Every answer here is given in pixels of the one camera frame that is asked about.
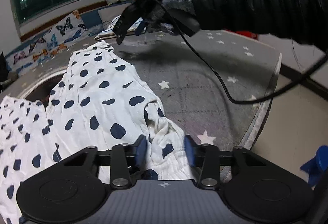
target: blue object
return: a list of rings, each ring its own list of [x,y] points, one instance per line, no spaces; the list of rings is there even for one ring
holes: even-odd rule
[[[300,167],[300,170],[309,174],[308,184],[315,186],[323,173],[328,168],[328,146],[322,145],[318,148],[314,158]]]

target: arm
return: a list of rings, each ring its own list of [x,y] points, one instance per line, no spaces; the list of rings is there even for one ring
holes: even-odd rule
[[[328,0],[193,0],[203,30],[271,33],[326,49]]]

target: metal bolt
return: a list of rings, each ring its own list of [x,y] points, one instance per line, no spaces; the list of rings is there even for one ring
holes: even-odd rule
[[[204,186],[207,186],[207,187],[213,187],[215,186],[216,184],[218,184],[218,181],[215,180],[215,179],[212,179],[212,178],[206,178],[206,179],[203,179],[201,181],[201,183],[204,185]]]
[[[129,183],[127,179],[124,178],[118,178],[112,181],[112,183],[117,187],[123,187]]]

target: gray knit glove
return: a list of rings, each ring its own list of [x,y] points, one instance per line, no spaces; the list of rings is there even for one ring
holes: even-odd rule
[[[192,0],[163,0],[162,5],[166,9],[176,8],[184,10],[192,15],[196,15]],[[149,17],[146,20],[148,23],[147,31],[152,33],[154,31],[161,30],[162,32],[171,35],[178,35],[178,31],[173,27],[173,25],[167,23],[169,20],[163,19],[164,14],[165,11],[159,5],[156,5],[155,9],[149,14]]]

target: black device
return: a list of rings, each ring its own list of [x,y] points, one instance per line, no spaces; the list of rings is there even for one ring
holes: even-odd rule
[[[297,223],[328,219],[328,171],[314,191],[309,185],[242,147],[220,151],[185,136],[194,180],[136,180],[147,141],[112,150],[87,147],[22,182],[16,195],[27,224],[106,223]],[[98,178],[110,165],[110,184]],[[231,166],[232,179],[220,181],[220,166]]]
[[[121,17],[118,19],[115,27],[113,28],[113,32],[117,36],[117,44],[122,43],[128,29],[139,18],[146,19],[148,17],[151,11],[155,8],[156,4],[156,0],[136,0],[132,5],[128,6],[123,11]],[[170,9],[169,14],[174,18],[174,21],[177,23],[180,30],[189,37],[193,36],[200,30],[199,23],[193,15],[178,9]],[[167,20],[167,23],[170,23],[170,18],[167,14],[164,16],[164,19]],[[135,31],[135,34],[139,35],[144,28],[145,22],[142,22]]]

